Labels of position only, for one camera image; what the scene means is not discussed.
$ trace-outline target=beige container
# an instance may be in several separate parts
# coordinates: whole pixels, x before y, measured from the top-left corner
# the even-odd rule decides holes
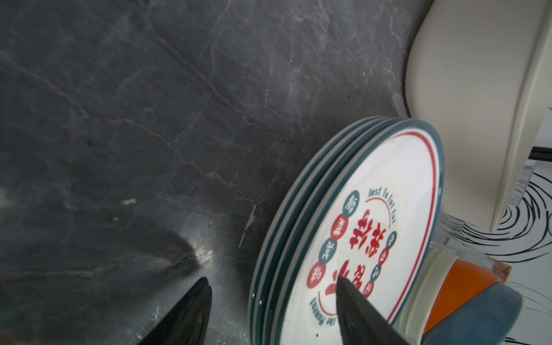
[[[410,114],[443,140],[442,210],[491,232],[552,104],[550,2],[435,0],[408,58]]]

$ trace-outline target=plate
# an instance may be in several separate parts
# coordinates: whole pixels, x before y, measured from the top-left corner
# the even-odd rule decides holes
[[[285,246],[283,247],[284,255],[278,255],[277,259],[279,260],[278,266],[276,267],[276,270],[274,271],[274,277],[279,276],[279,272],[286,272],[288,269],[288,264],[291,258],[291,255],[293,255],[296,243],[291,243],[288,239],[289,238],[296,238],[300,237],[306,224],[310,220],[310,216],[315,211],[318,202],[322,199],[324,196],[324,193],[326,192],[327,188],[331,185],[333,180],[339,175],[340,171],[343,167],[346,166],[346,164],[349,162],[349,160],[354,156],[354,154],[361,148],[363,145],[368,142],[370,139],[372,139],[374,136],[376,136],[379,132],[382,130],[385,130],[389,126],[391,126],[394,123],[397,123],[398,121],[401,121],[401,119],[386,119],[376,125],[371,125],[370,128],[362,133],[360,136],[358,136],[354,141],[352,141],[347,147],[346,150],[344,150],[339,157],[333,162],[331,168],[327,170],[327,172],[324,174],[322,179],[319,179],[319,182],[316,184],[316,188],[314,191],[307,197],[309,198],[309,201],[307,202],[307,205],[305,205],[300,211],[300,215],[298,217],[298,220],[295,221],[292,226],[293,229],[291,232],[288,232],[288,235],[285,237]],[[274,304],[276,300],[279,297],[279,291],[281,289],[281,280],[279,282],[276,282],[274,279],[267,280],[269,284],[265,284],[265,289],[270,289],[270,292],[268,293],[268,297],[264,298],[263,301],[266,305],[263,307],[264,309],[268,306],[272,306],[271,309],[268,309],[265,311],[264,314],[259,314],[259,317],[263,318],[263,322],[261,322],[263,326],[263,343],[267,343],[268,338],[264,337],[264,334],[266,334],[267,330],[270,330],[270,325],[272,324],[272,320],[274,317]]]
[[[290,238],[291,251],[282,256],[290,269],[273,282],[277,300],[270,300],[268,315],[277,317],[264,333],[270,330],[270,344],[341,343],[338,275],[392,323],[422,264],[443,184],[435,130],[415,120],[391,125],[340,171],[321,182],[331,183],[321,202],[307,202],[316,210],[300,220],[308,222],[305,231]]]
[[[274,217],[269,233],[263,243],[264,250],[261,249],[262,255],[259,255],[259,259],[257,260],[258,268],[256,267],[256,273],[253,277],[252,291],[250,293],[251,302],[249,304],[252,344],[261,343],[262,316],[265,310],[263,302],[267,300],[274,268],[279,261],[279,256],[282,253],[289,231],[308,196],[328,167],[355,138],[374,125],[389,121],[393,121],[393,119],[384,117],[366,118],[341,131],[334,137],[335,140],[332,139],[319,150],[315,158],[309,162],[299,178],[297,178],[294,183],[295,188],[292,186],[290,192],[288,192],[289,197],[287,195],[284,202],[282,202],[282,205],[285,204],[285,209],[282,212],[278,210],[279,214],[277,213],[277,216]]]

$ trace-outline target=marble countertop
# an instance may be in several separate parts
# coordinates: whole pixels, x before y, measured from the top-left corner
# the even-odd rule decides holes
[[[429,0],[0,4],[0,342],[134,344],[202,276],[248,344],[280,201],[365,116],[407,116]]]

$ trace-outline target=black line pattern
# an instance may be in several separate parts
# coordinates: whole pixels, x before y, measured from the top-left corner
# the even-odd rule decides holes
[[[464,242],[484,246],[485,254],[502,262],[535,260],[552,251],[552,195],[547,190],[552,191],[552,181],[533,173],[520,206],[508,206],[497,233],[445,214],[440,216],[440,227]]]

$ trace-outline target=plate logo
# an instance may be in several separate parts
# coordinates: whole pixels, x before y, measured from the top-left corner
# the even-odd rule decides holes
[[[385,274],[383,267],[397,241],[395,206],[387,188],[370,188],[363,200],[360,192],[353,190],[343,203],[342,214],[328,214],[335,217],[331,228],[318,230],[328,231],[329,238],[309,272],[309,298],[303,303],[320,327],[337,323],[337,277],[348,278],[365,298],[377,289],[376,281]],[[327,272],[329,263],[337,269]]]

